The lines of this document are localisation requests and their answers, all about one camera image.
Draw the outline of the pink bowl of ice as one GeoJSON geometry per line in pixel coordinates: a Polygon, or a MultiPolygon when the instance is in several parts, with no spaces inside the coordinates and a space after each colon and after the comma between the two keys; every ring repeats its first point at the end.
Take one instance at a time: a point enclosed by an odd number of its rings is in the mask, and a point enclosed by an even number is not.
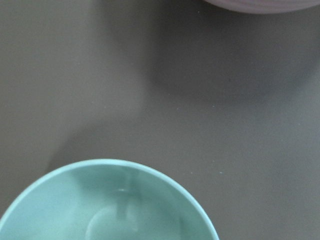
{"type": "Polygon", "coordinates": [[[319,0],[206,0],[230,11],[248,14],[278,14],[318,6],[319,0]]]}

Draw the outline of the mint green bowl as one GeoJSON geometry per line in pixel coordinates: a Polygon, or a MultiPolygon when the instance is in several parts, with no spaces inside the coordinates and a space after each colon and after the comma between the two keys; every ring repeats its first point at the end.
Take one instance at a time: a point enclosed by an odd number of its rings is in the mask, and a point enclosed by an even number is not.
{"type": "Polygon", "coordinates": [[[148,166],[95,159],[27,187],[0,220],[3,240],[216,240],[195,198],[148,166]]]}

